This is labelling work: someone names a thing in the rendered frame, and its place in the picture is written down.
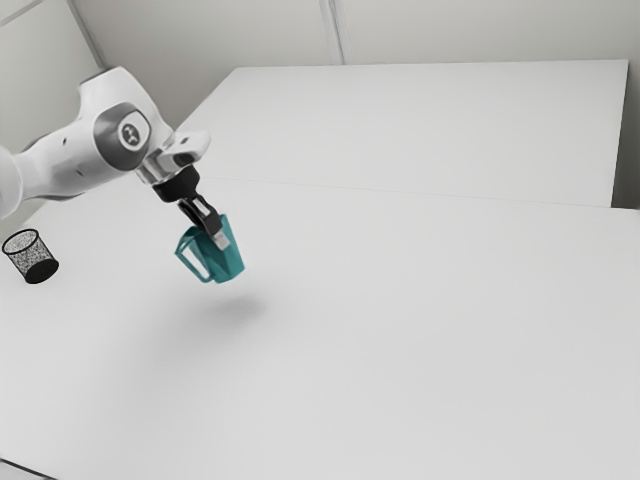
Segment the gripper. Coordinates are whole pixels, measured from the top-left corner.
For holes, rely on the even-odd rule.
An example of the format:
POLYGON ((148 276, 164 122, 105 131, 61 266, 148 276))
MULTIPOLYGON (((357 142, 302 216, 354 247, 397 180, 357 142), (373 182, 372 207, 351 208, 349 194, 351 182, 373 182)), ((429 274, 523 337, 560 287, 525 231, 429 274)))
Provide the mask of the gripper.
POLYGON ((198 195, 199 181, 197 170, 188 166, 170 179, 154 185, 153 190, 165 203, 178 201, 180 211, 195 227, 205 232, 218 249, 227 249, 229 239, 223 231, 221 217, 203 196, 198 195))

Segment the teal faceted mug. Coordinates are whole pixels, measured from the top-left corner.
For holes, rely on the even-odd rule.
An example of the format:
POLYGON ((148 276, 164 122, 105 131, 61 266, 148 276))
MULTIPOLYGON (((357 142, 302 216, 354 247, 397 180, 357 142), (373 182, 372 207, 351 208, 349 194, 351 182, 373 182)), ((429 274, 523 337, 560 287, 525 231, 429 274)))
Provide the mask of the teal faceted mug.
POLYGON ((230 222, 225 214, 222 214, 220 219, 222 234, 228 240, 225 249, 220 249, 200 228, 192 226, 179 239, 174 252, 186 268, 203 283, 225 283, 236 278, 244 270, 244 262, 230 222))

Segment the black mesh pen holder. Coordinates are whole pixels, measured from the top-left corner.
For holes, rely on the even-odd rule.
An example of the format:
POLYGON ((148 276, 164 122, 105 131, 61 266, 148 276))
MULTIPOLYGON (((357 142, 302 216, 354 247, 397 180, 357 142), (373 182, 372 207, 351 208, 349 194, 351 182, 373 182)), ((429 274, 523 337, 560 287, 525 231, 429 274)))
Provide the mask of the black mesh pen holder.
POLYGON ((45 282, 59 269, 58 260, 36 229, 15 232, 3 242, 1 249, 27 284, 45 282))

